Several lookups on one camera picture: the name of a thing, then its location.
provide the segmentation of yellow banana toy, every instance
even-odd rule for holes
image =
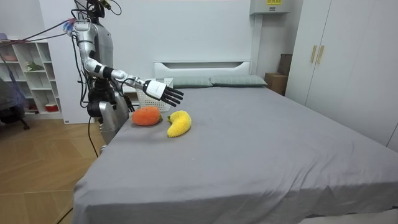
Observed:
[[[186,111],[176,111],[168,116],[168,119],[172,123],[167,130],[169,137],[178,137],[191,128],[192,120]]]

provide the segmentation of white headboard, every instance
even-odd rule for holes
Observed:
[[[155,78],[213,75],[249,75],[250,61],[236,62],[154,62]]]

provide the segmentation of wardrobe door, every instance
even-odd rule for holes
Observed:
[[[339,122],[385,146],[398,123],[397,11],[397,0],[374,4],[338,116]]]
[[[307,99],[330,3],[331,0],[304,0],[303,3],[285,94],[302,105]]]
[[[375,0],[332,0],[305,106],[336,119]]]

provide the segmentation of robotic arm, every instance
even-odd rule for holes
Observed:
[[[74,29],[78,37],[81,62],[84,69],[91,76],[125,83],[128,86],[142,90],[153,99],[161,100],[174,107],[180,104],[180,100],[183,99],[183,93],[181,91],[174,90],[166,84],[154,80],[141,80],[139,77],[129,75],[122,70],[114,69],[97,61],[95,59],[98,56],[95,47],[96,37],[104,36],[99,34],[99,32],[103,32],[105,36],[110,38],[110,34],[106,34],[107,31],[103,27],[88,21],[78,21],[75,23]]]

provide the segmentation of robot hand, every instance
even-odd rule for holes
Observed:
[[[184,95],[182,92],[155,80],[146,80],[142,90],[147,96],[155,100],[161,100],[174,107],[177,106],[176,104],[180,104],[180,100],[182,100]]]

